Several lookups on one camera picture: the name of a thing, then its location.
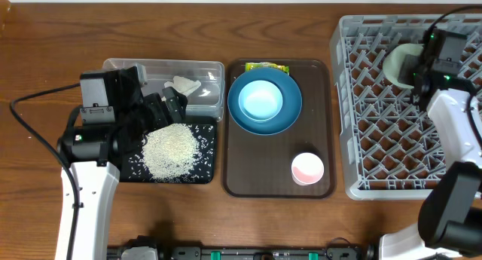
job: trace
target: wooden tabletop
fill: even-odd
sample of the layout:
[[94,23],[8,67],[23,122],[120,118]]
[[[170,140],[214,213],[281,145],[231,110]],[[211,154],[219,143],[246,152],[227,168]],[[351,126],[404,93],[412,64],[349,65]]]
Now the wooden tabletop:
[[[53,258],[62,206],[60,165],[11,116],[13,98],[78,82],[110,57],[171,60],[308,58],[331,68],[328,42],[348,14],[439,14],[447,5],[15,4],[0,38],[0,258]],[[208,185],[121,183],[110,245],[152,235],[166,245],[324,246],[377,241],[416,222],[421,200],[354,201],[344,191],[340,116],[331,91],[337,188],[326,200],[242,199],[221,187],[222,148]],[[18,106],[55,145],[80,90]],[[220,123],[219,143],[223,142]]]

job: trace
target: food packet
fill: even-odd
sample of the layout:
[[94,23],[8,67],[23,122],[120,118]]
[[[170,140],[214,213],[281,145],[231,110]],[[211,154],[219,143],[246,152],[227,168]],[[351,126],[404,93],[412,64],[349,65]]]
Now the food packet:
[[256,68],[265,68],[265,67],[278,69],[282,72],[285,72],[287,75],[289,75],[288,66],[278,65],[275,63],[246,63],[245,72],[251,71],[252,69],[256,69]]

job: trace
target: transparent plastic container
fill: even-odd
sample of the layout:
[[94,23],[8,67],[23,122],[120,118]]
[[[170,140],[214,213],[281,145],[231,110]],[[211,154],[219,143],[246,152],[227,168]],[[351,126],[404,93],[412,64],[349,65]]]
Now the transparent plastic container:
[[215,61],[191,60],[143,60],[115,59],[104,62],[103,69],[122,69],[135,63],[145,67],[147,86],[142,93],[160,93],[164,83],[175,76],[182,76],[192,81],[199,80],[201,86],[188,96],[186,115],[208,116],[217,121],[222,120],[224,112],[224,66]]

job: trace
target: brown tray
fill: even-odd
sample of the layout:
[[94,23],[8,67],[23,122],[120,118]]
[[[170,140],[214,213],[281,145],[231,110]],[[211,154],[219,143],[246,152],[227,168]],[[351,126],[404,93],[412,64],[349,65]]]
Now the brown tray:
[[[247,132],[227,114],[223,187],[234,197],[327,197],[336,185],[328,70],[317,60],[237,60],[230,66],[227,92],[244,73],[245,63],[262,61],[289,66],[303,108],[291,127],[273,136]],[[316,184],[300,186],[291,177],[291,161],[305,151],[322,159],[325,174]]]

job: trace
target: blue bowl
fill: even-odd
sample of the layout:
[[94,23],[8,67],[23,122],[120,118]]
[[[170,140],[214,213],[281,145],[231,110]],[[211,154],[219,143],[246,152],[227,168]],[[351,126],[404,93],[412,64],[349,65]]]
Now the blue bowl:
[[[254,121],[239,107],[241,90],[253,81],[268,81],[276,85],[282,94],[282,108],[273,118]],[[227,107],[233,120],[244,130],[262,136],[274,135],[288,129],[301,112],[303,99],[300,88],[289,75],[274,68],[259,68],[241,74],[231,85]]]
[[279,88],[264,80],[253,81],[239,93],[239,108],[246,117],[256,122],[265,122],[278,115],[283,106],[283,95]]

